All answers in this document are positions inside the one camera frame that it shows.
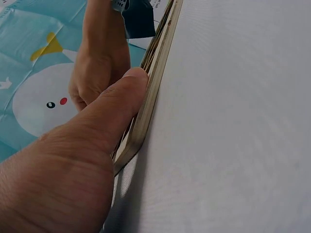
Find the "white surface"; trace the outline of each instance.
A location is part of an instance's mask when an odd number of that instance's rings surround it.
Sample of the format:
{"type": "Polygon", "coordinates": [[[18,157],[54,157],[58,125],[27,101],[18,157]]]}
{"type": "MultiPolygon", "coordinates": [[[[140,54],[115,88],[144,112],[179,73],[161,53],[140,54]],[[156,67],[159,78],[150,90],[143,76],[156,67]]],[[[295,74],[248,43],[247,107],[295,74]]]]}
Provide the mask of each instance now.
{"type": "Polygon", "coordinates": [[[311,232],[311,1],[184,0],[106,232],[311,232]]]}

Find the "teal fabric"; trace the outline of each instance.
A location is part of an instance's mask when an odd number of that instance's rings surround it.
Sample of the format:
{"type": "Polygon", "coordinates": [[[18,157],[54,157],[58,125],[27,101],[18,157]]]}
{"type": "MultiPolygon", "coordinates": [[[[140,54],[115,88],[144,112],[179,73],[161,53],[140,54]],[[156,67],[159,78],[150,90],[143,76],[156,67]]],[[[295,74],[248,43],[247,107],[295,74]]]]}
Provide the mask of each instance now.
{"type": "MultiPolygon", "coordinates": [[[[86,0],[0,0],[0,162],[37,138],[21,127],[13,111],[14,96],[20,87],[45,69],[73,63],[64,52],[42,55],[33,61],[32,55],[48,45],[51,33],[64,50],[77,51],[85,7],[86,0]]],[[[145,50],[130,45],[130,53],[132,66],[139,66],[145,50]]],[[[39,82],[31,86],[27,95],[42,93],[43,98],[51,89],[39,82]]],[[[33,121],[44,122],[43,115],[32,114],[33,121]]]]}

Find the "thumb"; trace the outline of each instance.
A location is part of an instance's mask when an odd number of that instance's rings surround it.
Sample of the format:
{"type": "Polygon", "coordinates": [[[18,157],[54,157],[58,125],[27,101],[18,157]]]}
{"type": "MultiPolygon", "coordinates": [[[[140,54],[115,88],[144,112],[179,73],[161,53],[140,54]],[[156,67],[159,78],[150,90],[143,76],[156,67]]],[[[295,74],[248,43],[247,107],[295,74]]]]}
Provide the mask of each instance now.
{"type": "Polygon", "coordinates": [[[92,104],[74,117],[68,127],[79,127],[79,135],[110,154],[131,119],[142,105],[148,75],[132,68],[107,88],[92,104]]]}

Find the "red dot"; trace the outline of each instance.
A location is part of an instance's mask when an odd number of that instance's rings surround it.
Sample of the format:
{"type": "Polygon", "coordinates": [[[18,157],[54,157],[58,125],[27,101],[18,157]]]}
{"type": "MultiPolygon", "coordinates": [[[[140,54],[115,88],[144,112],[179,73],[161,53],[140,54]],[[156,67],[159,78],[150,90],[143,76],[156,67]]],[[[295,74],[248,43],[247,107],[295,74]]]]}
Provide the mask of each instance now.
{"type": "Polygon", "coordinates": [[[67,103],[67,98],[62,98],[59,102],[61,105],[64,105],[67,103]]]}

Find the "hand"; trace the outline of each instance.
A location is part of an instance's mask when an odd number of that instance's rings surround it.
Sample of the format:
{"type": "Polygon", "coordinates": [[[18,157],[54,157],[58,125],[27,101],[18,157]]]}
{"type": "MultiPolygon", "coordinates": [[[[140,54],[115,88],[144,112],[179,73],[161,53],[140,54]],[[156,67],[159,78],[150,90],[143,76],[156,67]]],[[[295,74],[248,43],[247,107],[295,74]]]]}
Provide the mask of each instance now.
{"type": "Polygon", "coordinates": [[[121,14],[109,0],[88,0],[83,39],[69,83],[69,94],[81,111],[130,68],[121,14]]]}
{"type": "Polygon", "coordinates": [[[0,164],[0,232],[98,233],[111,206],[114,150],[148,82],[140,68],[67,124],[0,164]]]}

